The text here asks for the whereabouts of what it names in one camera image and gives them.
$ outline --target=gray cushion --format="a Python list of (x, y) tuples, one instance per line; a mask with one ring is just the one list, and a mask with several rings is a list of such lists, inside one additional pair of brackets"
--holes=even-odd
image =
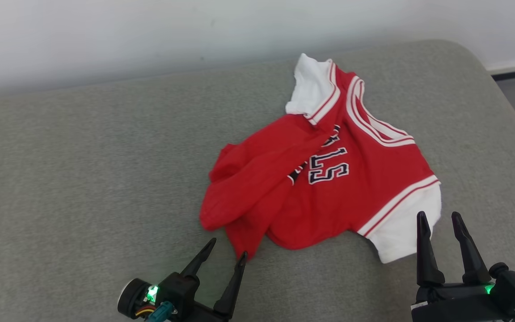
[[(447, 280), (464, 273), (455, 210), (486, 265), (515, 269), (515, 113), (482, 65), (443, 41), (316, 58), (328, 57), (441, 179), (433, 245)], [(284, 113), (296, 59), (0, 98), (0, 321), (127, 321), (128, 280), (157, 283), (217, 237), (196, 297), (212, 306), (235, 255), (198, 222), (208, 171)], [(299, 251), (265, 239), (234, 320), (409, 321), (415, 274), (414, 255), (383, 265), (354, 233)]]

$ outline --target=red stripe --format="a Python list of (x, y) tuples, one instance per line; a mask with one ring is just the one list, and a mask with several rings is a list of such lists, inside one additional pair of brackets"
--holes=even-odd
[(378, 226), (378, 224), (380, 224), (380, 222), (382, 222), (385, 218), (388, 217), (388, 215), (391, 214), (391, 212), (393, 212), (393, 210), (395, 210), (395, 208), (397, 208), (397, 206), (403, 201), (405, 200), (408, 196), (410, 196), (411, 194), (413, 194), (415, 191), (417, 190), (420, 190), (420, 189), (424, 189), (424, 188), (427, 188), (427, 187), (430, 187), (431, 185), (435, 184), (439, 182), (438, 179), (436, 179), (435, 181), (429, 183), (428, 185), (425, 185), (425, 186), (422, 186), (422, 187), (418, 187), (418, 188), (415, 188), (413, 189), (413, 191), (409, 192), (406, 196), (403, 196), (403, 198), (401, 200), (399, 200), (392, 208), (391, 210), (389, 210), (384, 216), (383, 218), (381, 218), (378, 222), (376, 222), (376, 224), (374, 224), (363, 236), (366, 237), (370, 232), (372, 232), (372, 230)]
[(375, 120), (376, 122), (380, 123), (382, 126), (385, 126), (385, 127), (388, 127), (389, 130), (393, 131), (393, 132), (396, 132), (398, 134), (401, 134), (401, 135), (408, 135), (406, 132), (402, 132), (401, 130), (399, 130), (398, 128), (394, 128), (392, 125), (390, 125), (389, 123), (386, 123), (386, 122), (383, 122), (383, 121), (380, 121), (380, 120), (377, 120), (374, 116), (370, 115), (367, 113), (367, 115), (372, 118), (373, 120)]
[(388, 140), (384, 140), (383, 142), (385, 143), (396, 143), (396, 142), (402, 142), (402, 141), (407, 141), (407, 140), (414, 140), (414, 137), (402, 137), (400, 139), (394, 139), (395, 141), (388, 141)]
[(331, 98), (333, 98), (333, 95), (335, 95), (335, 91), (337, 90), (337, 86), (333, 83), (332, 79), (332, 75), (333, 75), (333, 71), (335, 70), (333, 68), (333, 65), (335, 65), (334, 63), (331, 63), (331, 71), (329, 72), (329, 82), (331, 83), (331, 85), (333, 85), (333, 93), (331, 93), (331, 95), (327, 98), (327, 100), (325, 100), (325, 102), (323, 103), (323, 105), (317, 109), (317, 111), (315, 113), (313, 113), (313, 115), (311, 115), (311, 117), (307, 118), (308, 120), (311, 120), (312, 118), (315, 117), (315, 115), (317, 115), (317, 113), (319, 113), (319, 111), (321, 111), (325, 105), (327, 105), (327, 103), (331, 100)]

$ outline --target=teal connector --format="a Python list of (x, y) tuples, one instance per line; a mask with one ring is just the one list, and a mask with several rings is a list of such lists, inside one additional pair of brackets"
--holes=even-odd
[(174, 306), (172, 303), (168, 301), (162, 302), (160, 306), (148, 316), (147, 322), (164, 322), (172, 316), (173, 310)]

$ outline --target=red fabric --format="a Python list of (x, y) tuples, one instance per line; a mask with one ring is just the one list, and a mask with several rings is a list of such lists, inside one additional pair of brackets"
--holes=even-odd
[[(265, 234), (282, 247), (300, 249), (345, 230), (356, 232), (403, 189), (433, 175), (415, 144), (384, 146), (353, 122), (347, 91), (355, 74), (337, 69), (336, 76), (341, 95), (317, 125), (302, 114), (287, 114), (221, 151), (200, 221), (208, 230), (225, 226), (238, 256), (247, 251), (252, 258)], [(365, 122), (374, 120), (360, 110)], [(338, 140), (326, 144), (336, 126)], [(313, 158), (340, 151), (346, 153)], [(304, 161), (294, 183), (288, 174)], [(310, 182), (312, 175), (329, 175), (331, 167), (333, 179)]]

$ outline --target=basketball jersey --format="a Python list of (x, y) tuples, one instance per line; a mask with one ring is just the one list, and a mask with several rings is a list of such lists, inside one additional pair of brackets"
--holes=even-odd
[(200, 220), (225, 226), (251, 258), (266, 234), (300, 249), (352, 230), (383, 263), (416, 252), (416, 214), (440, 217), (439, 181), (412, 136), (377, 120), (364, 82), (333, 61), (302, 55), (287, 115), (240, 145), (227, 145), (210, 174)]

